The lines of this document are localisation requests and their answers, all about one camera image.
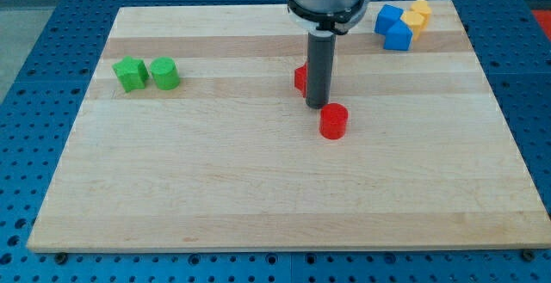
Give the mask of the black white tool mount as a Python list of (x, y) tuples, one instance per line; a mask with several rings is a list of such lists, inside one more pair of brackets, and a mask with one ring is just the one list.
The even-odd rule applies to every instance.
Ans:
[(365, 16), (372, 0), (359, 0), (351, 8), (338, 12), (313, 12), (288, 0), (290, 19), (313, 35), (346, 35)]

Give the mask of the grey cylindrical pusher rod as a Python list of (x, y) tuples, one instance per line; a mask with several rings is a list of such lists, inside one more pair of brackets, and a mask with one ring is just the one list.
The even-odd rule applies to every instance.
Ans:
[(305, 101), (310, 108), (321, 109), (329, 101), (335, 41), (334, 35), (308, 35)]

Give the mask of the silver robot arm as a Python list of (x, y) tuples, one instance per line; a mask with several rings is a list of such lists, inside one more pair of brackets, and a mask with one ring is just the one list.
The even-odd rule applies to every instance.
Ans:
[(365, 16), (373, 0), (288, 0), (293, 22), (307, 31), (306, 105), (321, 109), (330, 98), (336, 39)]

